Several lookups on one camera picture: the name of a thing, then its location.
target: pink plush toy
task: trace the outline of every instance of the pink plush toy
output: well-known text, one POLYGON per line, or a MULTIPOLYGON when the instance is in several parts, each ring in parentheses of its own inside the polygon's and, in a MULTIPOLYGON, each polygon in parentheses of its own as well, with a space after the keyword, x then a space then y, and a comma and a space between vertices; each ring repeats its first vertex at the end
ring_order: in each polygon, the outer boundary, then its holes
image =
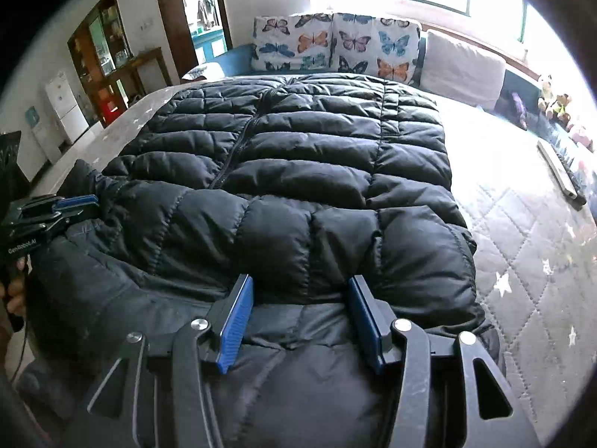
POLYGON ((586 128, 583 125, 577 123, 568 123, 566 127, 568 136, 572 138, 575 143, 580 143, 588 151, 593 152, 593 139, 588 135, 586 128))

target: blue gripper pad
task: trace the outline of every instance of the blue gripper pad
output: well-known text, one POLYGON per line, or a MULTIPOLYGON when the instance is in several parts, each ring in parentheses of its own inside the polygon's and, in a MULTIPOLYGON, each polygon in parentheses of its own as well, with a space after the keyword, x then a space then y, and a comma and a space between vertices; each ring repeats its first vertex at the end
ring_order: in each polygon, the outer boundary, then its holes
POLYGON ((87 205, 89 203, 98 204, 97 197, 95 195, 80 195, 78 197, 71 197, 69 199, 62 199, 56 202, 53 206, 54 212, 70 209, 72 207, 79 207, 82 205, 87 205))
POLYGON ((386 314, 382 312, 365 278, 360 275, 348 280, 348 309, 356 325, 365 361, 376 374, 380 374, 387 364, 384 354, 392 350, 390 324, 396 317, 389 306, 386 314))
POLYGON ((228 368, 237 359, 238 349, 241 347, 241 341, 243 340, 252 308, 253 278, 246 276, 240 286, 237 300, 232 306, 220 337, 220 355, 217 358, 216 365, 222 374, 226 374, 228 368))

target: jacket zipper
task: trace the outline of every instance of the jacket zipper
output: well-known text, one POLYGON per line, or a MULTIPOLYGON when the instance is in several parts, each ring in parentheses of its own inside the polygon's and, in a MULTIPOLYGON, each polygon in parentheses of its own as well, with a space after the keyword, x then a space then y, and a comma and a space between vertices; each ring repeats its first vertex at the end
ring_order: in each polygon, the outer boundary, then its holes
POLYGON ((238 155, 238 153, 240 152, 241 148, 243 148, 244 145, 246 145, 247 140, 245 138, 247 137, 247 132, 249 131, 249 128, 252 128, 253 125, 257 122, 257 120, 262 117, 262 107, 266 96, 274 93, 275 91, 276 89, 270 89, 269 91, 266 91, 261 95, 261 97, 259 98, 259 102, 257 103, 257 110, 255 111, 255 116, 253 116, 247 122, 247 124, 241 131, 241 135, 238 137, 237 142, 232 147, 232 150, 228 155, 228 158, 226 159, 224 165, 222 166, 220 173, 218 173, 218 176, 211 182, 210 186, 207 187, 208 189, 216 189, 219 188, 220 185, 222 185, 222 182, 225 180, 226 175, 228 175, 228 172, 230 171, 232 159, 235 158, 236 155, 238 155))

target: cord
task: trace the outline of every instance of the cord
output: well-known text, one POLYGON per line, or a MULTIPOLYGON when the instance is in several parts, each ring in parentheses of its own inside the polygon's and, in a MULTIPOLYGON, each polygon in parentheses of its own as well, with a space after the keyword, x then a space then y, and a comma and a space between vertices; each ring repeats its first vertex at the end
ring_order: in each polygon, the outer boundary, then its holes
POLYGON ((10 379, 10 383, 12 384, 16 378, 17 374, 21 370, 21 365, 23 365, 23 357, 25 357, 25 346, 27 345, 27 327, 29 326, 28 322, 25 322, 25 334, 23 335, 23 346, 21 347, 21 356, 19 357, 19 363, 17 364, 17 368, 14 370, 14 374, 10 379))

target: patterned pillow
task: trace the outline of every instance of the patterned pillow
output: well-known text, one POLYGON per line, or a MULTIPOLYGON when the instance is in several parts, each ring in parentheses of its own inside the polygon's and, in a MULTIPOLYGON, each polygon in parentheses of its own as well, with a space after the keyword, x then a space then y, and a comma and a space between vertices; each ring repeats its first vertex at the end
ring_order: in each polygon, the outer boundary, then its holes
POLYGON ((415 20, 335 13, 332 71, 411 82, 419 56, 421 24, 415 20))
POLYGON ((254 70, 310 70, 329 66, 332 15, 258 16, 253 23, 254 70))

